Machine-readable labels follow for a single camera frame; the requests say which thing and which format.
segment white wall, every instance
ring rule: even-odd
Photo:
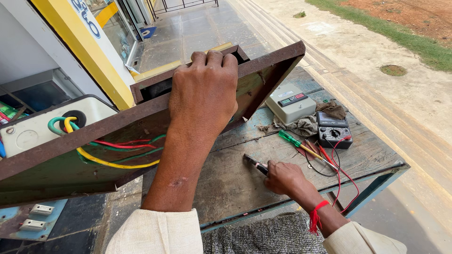
[[[2,4],[0,24],[0,84],[59,67]]]
[[[9,15],[16,19],[16,22],[29,33],[32,39],[34,38],[35,42],[44,49],[44,52],[53,59],[57,66],[61,67],[83,94],[97,95],[105,102],[111,104],[102,90],[41,19],[36,10],[30,6],[27,0],[0,0],[0,5],[2,5],[1,7],[3,9],[6,8],[9,11]]]

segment blue doormat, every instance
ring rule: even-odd
[[[141,35],[143,36],[144,39],[150,38],[155,30],[157,29],[157,27],[149,27],[149,28],[141,28],[140,32]]]

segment screw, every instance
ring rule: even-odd
[[[16,129],[14,129],[14,128],[6,129],[6,133],[8,133],[8,134],[13,134],[15,131],[16,131]]]

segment white sleeve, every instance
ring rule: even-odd
[[[136,210],[110,240],[105,254],[202,253],[196,209]]]
[[[356,222],[340,227],[323,242],[329,254],[406,254],[406,246],[363,228]]]

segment tiled floor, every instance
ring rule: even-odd
[[[177,5],[167,1],[168,7]],[[212,2],[157,15],[151,38],[139,43],[134,68],[139,72],[181,60],[190,62],[193,51],[232,42],[251,58],[273,51],[269,43],[226,1]]]

